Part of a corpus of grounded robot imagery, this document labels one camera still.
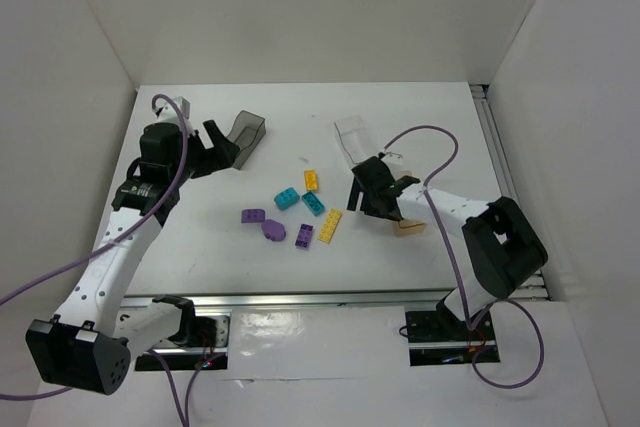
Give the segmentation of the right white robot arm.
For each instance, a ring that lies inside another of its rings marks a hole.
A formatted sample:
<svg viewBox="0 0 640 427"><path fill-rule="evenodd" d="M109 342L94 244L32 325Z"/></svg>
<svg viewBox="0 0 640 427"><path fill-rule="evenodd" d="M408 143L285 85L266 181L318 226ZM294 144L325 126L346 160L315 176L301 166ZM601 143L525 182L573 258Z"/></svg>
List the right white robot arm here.
<svg viewBox="0 0 640 427"><path fill-rule="evenodd" d="M497 301L508 299L548 262L548 252L519 205L460 197L409 175L395 178L381 157L352 168L347 209L390 221L437 226L445 242L464 241L471 271L454 271L456 287L436 310L411 318L401 334L411 342L435 342L475 326Z"/></svg>

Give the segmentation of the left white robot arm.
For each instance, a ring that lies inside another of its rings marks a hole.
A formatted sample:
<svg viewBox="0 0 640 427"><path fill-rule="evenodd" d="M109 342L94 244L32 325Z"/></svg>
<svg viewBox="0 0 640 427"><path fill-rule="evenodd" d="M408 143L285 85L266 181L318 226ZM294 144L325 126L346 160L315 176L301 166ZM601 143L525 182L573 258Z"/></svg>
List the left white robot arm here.
<svg viewBox="0 0 640 427"><path fill-rule="evenodd" d="M103 239L84 261L72 292L48 320L34 320L25 340L41 379L49 384L114 393L129 365L157 343L182 346L198 322L192 301L160 295L139 314L120 311L122 300L147 250L159 237L189 180L233 166L239 147L212 120L205 147L189 121L182 97L157 94L156 116L139 140L140 153L116 189Z"/></svg>

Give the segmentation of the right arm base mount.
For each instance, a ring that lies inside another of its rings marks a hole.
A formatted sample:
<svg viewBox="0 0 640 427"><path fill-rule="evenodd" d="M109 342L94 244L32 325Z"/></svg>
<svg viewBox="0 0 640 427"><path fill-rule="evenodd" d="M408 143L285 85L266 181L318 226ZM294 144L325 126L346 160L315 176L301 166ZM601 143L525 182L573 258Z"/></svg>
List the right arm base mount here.
<svg viewBox="0 0 640 427"><path fill-rule="evenodd" d="M487 315L469 331L464 322L444 325L436 311L407 311L398 334L407 340L411 367L499 363L500 354L492 318Z"/></svg>

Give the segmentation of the small yellow lego brick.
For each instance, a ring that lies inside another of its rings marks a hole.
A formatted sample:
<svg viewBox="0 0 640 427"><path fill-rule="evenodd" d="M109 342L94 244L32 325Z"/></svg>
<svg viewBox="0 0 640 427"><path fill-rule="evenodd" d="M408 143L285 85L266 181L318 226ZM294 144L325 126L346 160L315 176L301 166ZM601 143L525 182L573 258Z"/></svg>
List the small yellow lego brick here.
<svg viewBox="0 0 640 427"><path fill-rule="evenodd" d="M319 190L319 180L315 170L306 170L303 176L307 191L316 192Z"/></svg>

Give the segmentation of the teal rounded lego brick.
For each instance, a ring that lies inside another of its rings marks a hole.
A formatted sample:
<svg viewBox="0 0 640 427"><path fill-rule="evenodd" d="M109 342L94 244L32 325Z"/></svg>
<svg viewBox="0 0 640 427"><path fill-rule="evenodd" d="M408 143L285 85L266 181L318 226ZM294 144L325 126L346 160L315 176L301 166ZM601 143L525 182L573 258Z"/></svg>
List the teal rounded lego brick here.
<svg viewBox="0 0 640 427"><path fill-rule="evenodd" d="M284 189L274 197L275 205L278 207L279 210L282 210L282 211L292 207L299 200L300 200L300 195L293 187Z"/></svg>

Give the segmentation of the teal rectangular lego brick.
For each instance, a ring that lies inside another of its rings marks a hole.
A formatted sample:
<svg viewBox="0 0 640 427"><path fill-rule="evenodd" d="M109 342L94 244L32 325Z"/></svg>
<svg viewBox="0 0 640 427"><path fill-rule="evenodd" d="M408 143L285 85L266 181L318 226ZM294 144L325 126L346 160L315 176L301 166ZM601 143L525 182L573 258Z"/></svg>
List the teal rectangular lego brick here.
<svg viewBox="0 0 640 427"><path fill-rule="evenodd" d="M324 204L319 200L314 192L306 192L301 196L301 200L315 217L318 217L325 212Z"/></svg>

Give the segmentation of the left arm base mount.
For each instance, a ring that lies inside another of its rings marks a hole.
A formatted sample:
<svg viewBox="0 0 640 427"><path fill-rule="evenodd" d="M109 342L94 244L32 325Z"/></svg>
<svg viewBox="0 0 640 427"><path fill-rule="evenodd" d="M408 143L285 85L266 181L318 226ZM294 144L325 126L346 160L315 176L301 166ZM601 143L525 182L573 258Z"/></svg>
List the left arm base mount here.
<svg viewBox="0 0 640 427"><path fill-rule="evenodd" d="M183 344L163 339L152 347L171 371L222 371L228 368L231 316L229 313L198 315L196 327Z"/></svg>

